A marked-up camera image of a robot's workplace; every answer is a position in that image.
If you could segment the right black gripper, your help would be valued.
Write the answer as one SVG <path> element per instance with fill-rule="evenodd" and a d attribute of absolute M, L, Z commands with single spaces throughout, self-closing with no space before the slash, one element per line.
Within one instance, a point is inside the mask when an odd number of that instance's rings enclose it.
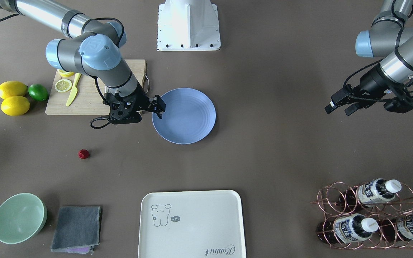
<path fill-rule="evenodd" d="M 120 93 L 112 94 L 110 89 L 106 89 L 105 100 L 110 106 L 108 122 L 111 124 L 134 124 L 142 120 L 138 111 L 146 110 L 155 112 L 159 119 L 162 119 L 166 110 L 166 104 L 161 96 L 155 95 L 154 98 L 148 98 L 141 86 L 128 96 Z"/>

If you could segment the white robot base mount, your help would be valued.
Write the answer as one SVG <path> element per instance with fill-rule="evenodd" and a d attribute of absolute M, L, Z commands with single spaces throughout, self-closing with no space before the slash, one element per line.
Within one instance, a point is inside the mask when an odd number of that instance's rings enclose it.
<path fill-rule="evenodd" d="M 166 0 L 158 7 L 158 51 L 217 51 L 218 7 L 209 0 Z"/>

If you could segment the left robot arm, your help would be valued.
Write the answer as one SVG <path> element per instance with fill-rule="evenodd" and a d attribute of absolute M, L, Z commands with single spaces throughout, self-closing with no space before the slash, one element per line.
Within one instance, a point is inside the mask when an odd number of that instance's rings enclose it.
<path fill-rule="evenodd" d="M 371 28 L 356 39 L 359 57 L 378 57 L 366 66 L 358 86 L 346 79 L 331 96 L 326 113 L 347 105 L 346 115 L 381 102 L 385 110 L 406 113 L 413 110 L 413 27 L 406 22 L 413 14 L 413 0 L 385 0 Z"/>

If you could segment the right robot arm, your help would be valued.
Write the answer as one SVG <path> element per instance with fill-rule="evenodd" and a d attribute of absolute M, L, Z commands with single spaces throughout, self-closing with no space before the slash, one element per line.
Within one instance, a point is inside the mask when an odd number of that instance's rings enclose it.
<path fill-rule="evenodd" d="M 53 0 L 0 0 L 0 9 L 13 16 L 26 16 L 52 29 L 65 38 L 54 39 L 46 46 L 46 59 L 51 66 L 101 80 L 106 92 L 99 92 L 110 108 L 109 114 L 96 118 L 109 124 L 133 124 L 141 121 L 139 111 L 154 113 L 159 119 L 165 102 L 159 95 L 149 98 L 123 59 L 120 46 L 126 36 L 117 19 L 90 18 L 84 13 Z"/>

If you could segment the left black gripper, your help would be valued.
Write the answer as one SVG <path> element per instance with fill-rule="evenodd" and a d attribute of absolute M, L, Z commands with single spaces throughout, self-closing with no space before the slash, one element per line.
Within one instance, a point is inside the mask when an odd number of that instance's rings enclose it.
<path fill-rule="evenodd" d="M 342 90 L 331 95 L 331 101 L 324 109 L 330 114 L 336 108 L 349 104 L 345 113 L 346 116 L 350 116 L 360 109 L 367 109 L 381 102 L 389 112 L 406 113 L 413 110 L 413 91 L 408 90 L 411 85 L 413 78 L 407 84 L 395 83 L 377 64 L 362 75 L 358 86 L 352 87 L 347 84 Z"/>

